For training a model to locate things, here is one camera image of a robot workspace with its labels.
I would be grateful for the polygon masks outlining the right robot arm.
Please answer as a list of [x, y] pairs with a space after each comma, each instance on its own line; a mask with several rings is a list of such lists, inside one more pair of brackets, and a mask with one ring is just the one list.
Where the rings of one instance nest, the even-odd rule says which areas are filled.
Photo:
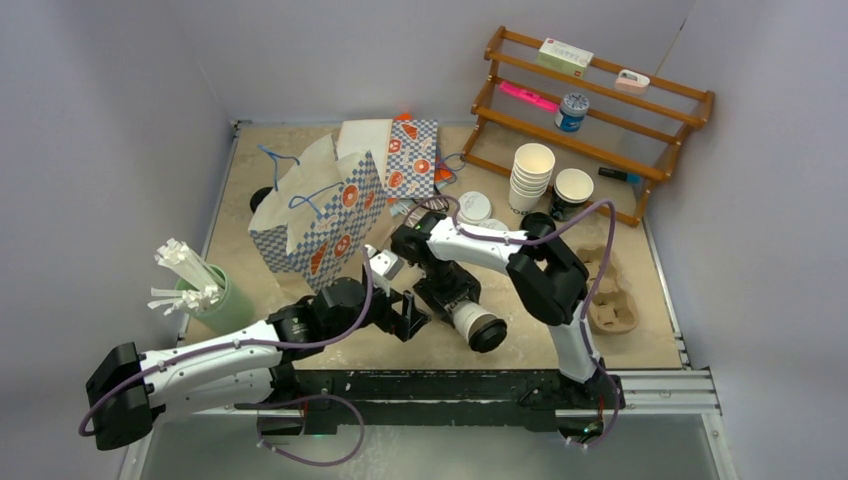
[[530, 214], [521, 229], [507, 231], [428, 213], [413, 226], [397, 227], [390, 248], [422, 270], [413, 286], [418, 297], [479, 353], [499, 346], [508, 327], [481, 306], [482, 285], [465, 267], [505, 275], [525, 311], [548, 328], [564, 399], [584, 407], [599, 396], [601, 355], [586, 319], [589, 270], [556, 234], [550, 216]]

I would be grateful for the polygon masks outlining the checkered paper bag blue handles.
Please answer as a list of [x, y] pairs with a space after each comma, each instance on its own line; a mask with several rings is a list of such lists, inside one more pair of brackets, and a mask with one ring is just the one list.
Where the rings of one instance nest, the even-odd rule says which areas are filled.
[[308, 146], [274, 181], [248, 234], [277, 284], [313, 293], [342, 276], [357, 278], [366, 244], [392, 230], [387, 193], [368, 152], [339, 156], [330, 134]]

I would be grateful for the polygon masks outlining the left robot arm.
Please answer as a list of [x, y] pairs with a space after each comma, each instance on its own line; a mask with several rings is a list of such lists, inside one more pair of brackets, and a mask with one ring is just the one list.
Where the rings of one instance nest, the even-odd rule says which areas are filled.
[[86, 382], [89, 410], [78, 433], [108, 451], [147, 436], [159, 422], [210, 408], [284, 409], [307, 393], [294, 362], [369, 325], [408, 341], [428, 320], [410, 291], [343, 277], [213, 340], [147, 352], [127, 342]]

